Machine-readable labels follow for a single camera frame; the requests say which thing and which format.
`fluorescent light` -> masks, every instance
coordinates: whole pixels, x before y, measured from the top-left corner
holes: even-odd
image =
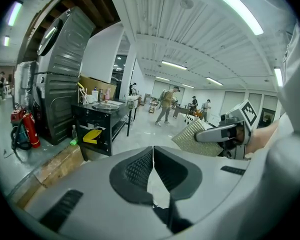
[[[206,79],[208,79],[208,80],[211,81],[211,82],[214,82],[214,83],[217,84],[217,85],[223,86],[222,83],[220,83],[220,82],[218,82],[218,81],[216,81],[216,80],[213,80],[213,79],[210,78],[210,77],[207,77]]]
[[[21,6],[22,6],[22,3],[15,2],[12,13],[11,13],[9,21],[8,21],[9,26],[12,27],[15,24],[15,21],[16,21],[17,15],[21,9]]]
[[[56,29],[55,26],[53,28],[51,28],[51,30],[49,31],[49,33],[46,34],[45,39],[48,39],[51,36],[51,34],[53,33],[53,31],[55,31],[55,29]]]
[[[249,9],[240,0],[223,0],[232,9],[236,11],[237,14],[245,21],[252,32],[258,36],[264,33],[262,27],[258,23],[254,15],[249,11]]]
[[[280,86],[280,87],[284,86],[284,83],[282,81],[281,68],[280,67],[275,67],[274,68],[274,73],[275,73],[275,76],[276,76],[276,81],[278,82],[278,86]]]
[[[10,39],[10,37],[7,36],[7,35],[4,37],[4,42],[3,42],[4,46],[8,46],[9,45],[9,39]]]
[[[186,84],[182,84],[183,86],[186,86],[186,87],[190,87],[190,88],[194,88],[194,87],[192,87],[192,86],[190,86],[190,85],[186,85]]]
[[[156,76],[155,78],[166,80],[166,81],[170,81],[169,79],[165,79],[165,78],[162,78],[162,77],[159,77],[159,76]]]
[[[172,67],[176,67],[176,68],[181,69],[181,70],[187,70],[187,68],[185,66],[181,66],[181,65],[178,65],[178,64],[174,64],[174,63],[171,63],[171,62],[164,61],[164,60],[161,63],[165,64],[165,65],[172,66]]]

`red fire extinguisher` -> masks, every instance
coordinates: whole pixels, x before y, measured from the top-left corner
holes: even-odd
[[[35,130],[35,119],[32,116],[32,114],[30,112],[27,112],[22,117],[22,121],[32,147],[34,148],[40,147],[40,140]]]

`shelf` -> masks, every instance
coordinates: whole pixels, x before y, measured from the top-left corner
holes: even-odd
[[[118,136],[122,128],[126,125],[125,121],[119,121],[112,127],[112,141]]]

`black mesh vent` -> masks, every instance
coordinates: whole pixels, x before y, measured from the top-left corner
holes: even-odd
[[[124,175],[131,183],[147,191],[149,175],[153,169],[152,150],[130,163]]]
[[[153,148],[153,158],[154,168],[170,192],[170,200],[187,199],[196,192],[202,181],[198,166],[159,146]]]
[[[159,152],[154,152],[154,168],[169,192],[183,182],[188,175],[185,166]]]
[[[127,202],[152,206],[153,196],[147,192],[149,175],[153,169],[153,148],[145,148],[117,165],[110,172],[112,188]]]
[[[77,190],[67,191],[61,199],[42,217],[40,223],[57,232],[76,207],[83,193]]]

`backpack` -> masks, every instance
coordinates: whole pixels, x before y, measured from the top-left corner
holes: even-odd
[[[166,96],[166,91],[164,90],[162,93],[161,93],[161,95],[160,95],[160,97],[159,97],[159,101],[160,102],[162,102],[163,100],[164,100],[164,98],[165,98],[165,96]]]

